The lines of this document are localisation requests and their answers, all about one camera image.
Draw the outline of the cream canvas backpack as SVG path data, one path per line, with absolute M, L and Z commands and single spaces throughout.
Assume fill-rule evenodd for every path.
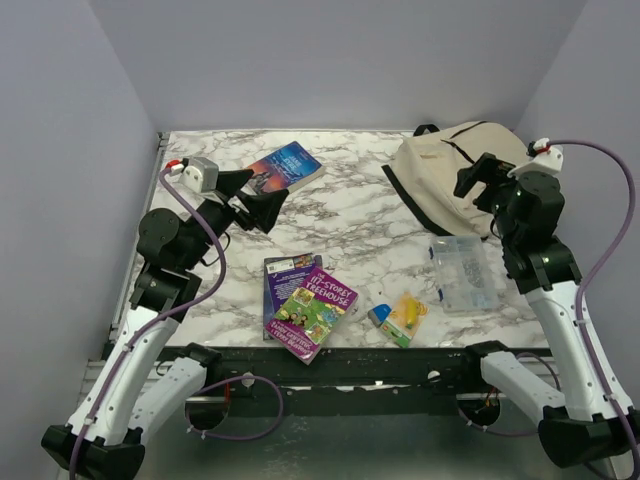
M 438 236 L 490 236 L 492 217 L 472 203 L 484 186 L 465 198 L 454 195 L 459 170 L 482 154 L 519 166 L 527 147 L 501 124 L 477 121 L 437 131 L 433 125 L 403 140 L 383 172 L 400 199 L 427 231 Z

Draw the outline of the banana toy card package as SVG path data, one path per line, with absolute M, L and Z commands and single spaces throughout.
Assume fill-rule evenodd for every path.
M 404 292 L 383 321 L 381 331 L 397 346 L 408 348 L 428 313 L 426 304 Z

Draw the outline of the blue eraser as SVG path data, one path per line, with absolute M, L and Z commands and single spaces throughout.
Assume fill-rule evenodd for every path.
M 391 307 L 388 304 L 379 304 L 368 311 L 367 318 L 375 328 L 380 328 L 390 313 Z

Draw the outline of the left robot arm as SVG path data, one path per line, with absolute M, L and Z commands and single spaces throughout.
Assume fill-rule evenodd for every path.
M 218 174 L 215 197 L 193 207 L 168 182 L 193 172 L 187 161 L 169 163 L 158 181 L 188 212 L 148 211 L 138 226 L 137 253 L 143 267 L 119 335 L 91 390 L 62 425 L 51 425 L 41 446 L 72 479 L 132 479 L 152 435 L 193 395 L 219 392 L 231 403 L 221 354 L 191 343 L 150 389 L 144 387 L 158 357 L 188 311 L 222 286 L 227 260 L 220 237 L 232 224 L 269 232 L 289 192 L 248 195 L 249 169 Z

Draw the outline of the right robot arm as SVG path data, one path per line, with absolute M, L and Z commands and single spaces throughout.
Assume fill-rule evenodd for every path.
M 462 384 L 505 394 L 560 468 L 636 453 L 639 412 L 617 382 L 578 295 L 575 258 L 555 234 L 565 204 L 558 179 L 535 162 L 515 166 L 485 153 L 458 172 L 455 196 L 477 183 L 485 188 L 473 203 L 495 220 L 507 273 L 543 328 L 562 385 L 553 388 L 497 341 L 468 347 Z

